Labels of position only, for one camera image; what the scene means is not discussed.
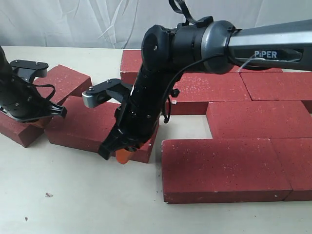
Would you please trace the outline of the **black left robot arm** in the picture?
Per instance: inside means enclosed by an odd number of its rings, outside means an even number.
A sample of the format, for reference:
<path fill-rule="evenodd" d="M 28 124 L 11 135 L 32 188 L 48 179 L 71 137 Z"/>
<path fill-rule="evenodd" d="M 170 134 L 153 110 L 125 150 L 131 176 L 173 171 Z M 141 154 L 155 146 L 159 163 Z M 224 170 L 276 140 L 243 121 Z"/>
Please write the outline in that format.
<path fill-rule="evenodd" d="M 47 76 L 47 69 L 45 62 L 20 59 L 8 62 L 1 49 L 0 112 L 21 123 L 35 123 L 55 116 L 65 118 L 67 109 L 51 101 L 55 86 L 34 84 L 35 78 Z"/>

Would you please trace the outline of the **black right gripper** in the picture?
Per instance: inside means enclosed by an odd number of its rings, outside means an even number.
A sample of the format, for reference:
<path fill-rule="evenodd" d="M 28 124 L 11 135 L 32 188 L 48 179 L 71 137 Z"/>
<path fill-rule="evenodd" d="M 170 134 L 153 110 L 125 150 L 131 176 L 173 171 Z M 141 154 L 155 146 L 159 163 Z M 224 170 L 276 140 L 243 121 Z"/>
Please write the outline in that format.
<path fill-rule="evenodd" d="M 114 126 L 99 146 L 98 154 L 108 160 L 115 153 L 116 160 L 126 164 L 152 137 L 167 98 L 179 79 L 177 71 L 139 71 L 132 91 L 116 114 Z"/>

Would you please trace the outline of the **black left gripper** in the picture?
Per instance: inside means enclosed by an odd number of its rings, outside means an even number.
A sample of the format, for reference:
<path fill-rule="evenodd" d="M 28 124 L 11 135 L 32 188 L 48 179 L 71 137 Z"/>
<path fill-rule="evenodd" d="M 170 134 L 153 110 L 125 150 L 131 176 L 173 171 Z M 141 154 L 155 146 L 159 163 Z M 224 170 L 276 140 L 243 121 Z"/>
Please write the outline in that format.
<path fill-rule="evenodd" d="M 17 122 L 26 122 L 36 127 L 45 127 L 48 117 L 65 118 L 67 109 L 50 101 L 56 89 L 52 84 L 40 87 L 52 88 L 47 97 L 42 97 L 37 90 L 34 78 L 44 78 L 47 74 L 32 73 L 21 78 L 15 73 L 0 74 L 0 112 Z"/>

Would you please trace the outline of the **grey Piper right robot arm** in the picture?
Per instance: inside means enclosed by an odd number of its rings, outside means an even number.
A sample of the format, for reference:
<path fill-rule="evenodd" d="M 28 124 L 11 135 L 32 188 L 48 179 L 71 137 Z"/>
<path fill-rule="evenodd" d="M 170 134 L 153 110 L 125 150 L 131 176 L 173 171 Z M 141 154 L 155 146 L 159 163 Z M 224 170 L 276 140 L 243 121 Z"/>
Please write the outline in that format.
<path fill-rule="evenodd" d="M 142 64 L 132 88 L 123 94 L 115 111 L 116 122 L 100 144 L 98 154 L 109 159 L 124 150 L 132 152 L 154 133 L 157 120 L 170 118 L 165 104 L 178 94 L 174 85 L 184 73 L 222 75 L 234 66 L 248 70 L 271 68 L 312 69 L 311 20 L 251 29 L 237 29 L 221 20 L 205 26 L 181 25 L 167 29 L 154 25 L 141 45 Z"/>

